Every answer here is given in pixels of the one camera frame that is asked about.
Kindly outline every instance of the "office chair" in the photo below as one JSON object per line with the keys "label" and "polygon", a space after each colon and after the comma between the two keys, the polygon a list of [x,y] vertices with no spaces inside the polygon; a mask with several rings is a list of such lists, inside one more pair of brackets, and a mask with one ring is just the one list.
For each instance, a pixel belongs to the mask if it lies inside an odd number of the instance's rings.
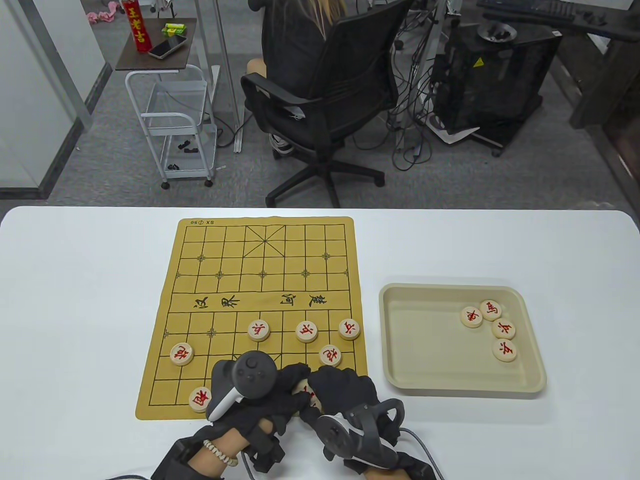
{"label": "office chair", "polygon": [[[345,138],[378,113],[396,106],[398,91],[391,48],[412,3],[413,0],[397,0],[338,20],[328,33],[304,99],[259,74],[242,77],[246,106],[260,130],[287,140],[294,146],[292,156],[308,164],[267,195],[268,207],[274,207],[276,198],[286,191],[319,176],[332,205],[339,208],[332,172],[364,175],[373,178],[378,187],[385,185],[384,172],[334,160],[333,155],[344,147]],[[300,107],[306,118],[295,120],[282,106]],[[273,152],[275,159],[280,156]]]}

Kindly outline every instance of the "vr controller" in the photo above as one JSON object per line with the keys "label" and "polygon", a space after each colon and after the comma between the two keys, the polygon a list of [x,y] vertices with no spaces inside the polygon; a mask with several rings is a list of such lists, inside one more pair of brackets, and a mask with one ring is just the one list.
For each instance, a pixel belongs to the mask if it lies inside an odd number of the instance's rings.
{"label": "vr controller", "polygon": [[273,389],[278,367],[265,352],[253,350],[237,360],[221,360],[211,373],[211,402],[207,419],[215,422],[243,398],[258,399]]}
{"label": "vr controller", "polygon": [[315,430],[324,443],[324,456],[333,460],[338,456],[345,460],[357,460],[372,467],[389,470],[398,462],[398,454],[388,441],[380,438],[376,421],[380,415],[396,411],[391,428],[398,430],[404,420],[404,404],[389,399],[377,405],[360,405],[337,415],[322,415]]}

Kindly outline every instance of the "gray carpet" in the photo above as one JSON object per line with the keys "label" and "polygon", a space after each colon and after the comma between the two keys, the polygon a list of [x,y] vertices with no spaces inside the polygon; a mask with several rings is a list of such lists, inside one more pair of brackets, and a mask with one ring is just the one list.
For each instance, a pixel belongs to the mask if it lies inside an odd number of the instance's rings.
{"label": "gray carpet", "polygon": [[[102,9],[98,0],[83,0],[87,11]],[[213,61],[219,51],[211,2],[201,2],[209,19],[207,34]],[[260,54],[260,16],[244,1],[220,3],[236,93],[242,96],[239,78],[246,62]],[[179,2],[180,16],[195,16],[190,2]],[[128,35],[124,16],[111,24],[94,26],[96,38],[108,62],[115,64]],[[407,66],[411,51],[401,55]],[[192,61],[197,63],[195,49]],[[216,116],[231,120],[228,88],[223,82],[214,106]],[[146,95],[148,83],[140,85]],[[393,139],[378,150],[357,150],[351,140],[337,158],[387,173],[387,185],[336,175],[343,207],[416,209],[632,209],[616,185],[587,134],[573,130],[571,114],[555,82],[547,77],[541,94],[544,103],[527,122],[518,138],[500,158],[477,143],[466,141],[447,147],[431,140],[428,163],[408,172],[395,170],[390,161]],[[295,159],[274,161],[268,140],[252,120],[244,132],[243,151],[218,150],[220,170],[212,188],[201,180],[174,182],[160,189],[160,178],[124,88],[124,74],[115,72],[94,112],[93,129],[77,144],[50,198],[40,202],[0,201],[0,219],[6,211],[31,205],[108,205],[172,207],[264,207],[264,197],[302,168]],[[374,119],[357,134],[361,146],[377,143],[385,134],[384,123]],[[229,139],[225,129],[222,141]],[[310,180],[279,201],[281,207],[330,207],[319,180]]]}

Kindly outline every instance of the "red packaging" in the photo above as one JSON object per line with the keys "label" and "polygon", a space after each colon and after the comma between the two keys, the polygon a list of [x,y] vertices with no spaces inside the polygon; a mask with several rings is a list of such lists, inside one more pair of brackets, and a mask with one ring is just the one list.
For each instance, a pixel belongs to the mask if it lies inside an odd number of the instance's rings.
{"label": "red packaging", "polygon": [[129,25],[131,25],[131,31],[133,32],[133,39],[136,41],[136,48],[140,53],[147,53],[153,48],[151,45],[151,38],[145,28],[145,21],[142,18],[142,12],[140,11],[140,4],[138,0],[123,0],[122,6],[129,18]]}

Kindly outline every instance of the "black computer tower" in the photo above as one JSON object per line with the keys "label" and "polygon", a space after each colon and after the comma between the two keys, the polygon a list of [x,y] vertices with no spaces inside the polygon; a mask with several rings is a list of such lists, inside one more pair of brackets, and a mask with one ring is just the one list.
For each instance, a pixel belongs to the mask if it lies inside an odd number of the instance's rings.
{"label": "black computer tower", "polygon": [[433,111],[447,132],[513,126],[539,106],[538,90],[562,35],[546,26],[511,26],[516,38],[501,44],[481,38],[477,24],[452,29],[431,76]]}

